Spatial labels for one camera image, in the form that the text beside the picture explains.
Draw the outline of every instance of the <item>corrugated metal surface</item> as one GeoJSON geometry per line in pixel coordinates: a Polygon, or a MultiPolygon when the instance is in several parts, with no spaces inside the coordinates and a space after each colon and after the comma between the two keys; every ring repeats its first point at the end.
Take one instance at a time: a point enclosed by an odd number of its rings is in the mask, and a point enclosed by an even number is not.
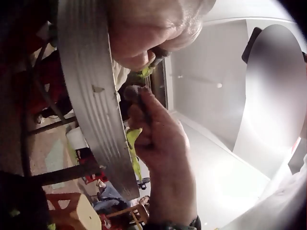
{"type": "Polygon", "coordinates": [[[60,58],[69,97],[97,162],[126,199],[139,197],[111,66],[103,1],[61,0],[60,58]]]}

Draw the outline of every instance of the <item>wooden stool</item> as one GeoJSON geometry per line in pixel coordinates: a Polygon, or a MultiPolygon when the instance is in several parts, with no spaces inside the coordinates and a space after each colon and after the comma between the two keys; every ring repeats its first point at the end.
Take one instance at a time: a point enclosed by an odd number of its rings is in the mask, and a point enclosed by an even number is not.
{"type": "Polygon", "coordinates": [[[81,193],[47,194],[55,210],[50,210],[53,222],[59,228],[75,230],[101,230],[101,220],[85,195],[81,193]],[[62,209],[59,201],[69,200],[66,208],[62,209]]]}

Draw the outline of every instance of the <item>wrist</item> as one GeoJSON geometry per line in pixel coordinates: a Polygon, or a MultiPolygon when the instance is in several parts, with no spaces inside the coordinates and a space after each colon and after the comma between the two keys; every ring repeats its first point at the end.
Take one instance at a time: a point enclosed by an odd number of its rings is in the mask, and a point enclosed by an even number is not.
{"type": "Polygon", "coordinates": [[[188,226],[197,217],[195,177],[189,167],[164,173],[150,173],[150,221],[188,226]]]}

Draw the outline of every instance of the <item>wristwatch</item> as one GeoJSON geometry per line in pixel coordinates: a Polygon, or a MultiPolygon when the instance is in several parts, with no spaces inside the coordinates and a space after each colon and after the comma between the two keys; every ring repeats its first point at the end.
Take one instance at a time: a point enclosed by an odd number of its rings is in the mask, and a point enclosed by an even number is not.
{"type": "Polygon", "coordinates": [[[174,224],[172,222],[166,222],[164,224],[155,224],[148,222],[143,230],[201,230],[200,219],[197,216],[189,226],[174,224]]]}

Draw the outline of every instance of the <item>yellow-green tool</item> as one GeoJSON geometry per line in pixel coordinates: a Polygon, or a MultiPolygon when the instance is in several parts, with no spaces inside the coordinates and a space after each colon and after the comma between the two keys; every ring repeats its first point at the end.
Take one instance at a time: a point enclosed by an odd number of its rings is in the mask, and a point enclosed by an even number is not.
{"type": "Polygon", "coordinates": [[[131,157],[131,161],[132,161],[132,167],[133,167],[134,173],[138,176],[138,179],[140,181],[142,181],[141,167],[140,167],[140,164],[138,163],[138,159],[136,157],[134,143],[135,143],[136,139],[138,138],[138,136],[140,135],[141,132],[142,132],[142,128],[134,129],[134,130],[128,129],[126,131],[126,138],[127,138],[130,157],[131,157]]]}

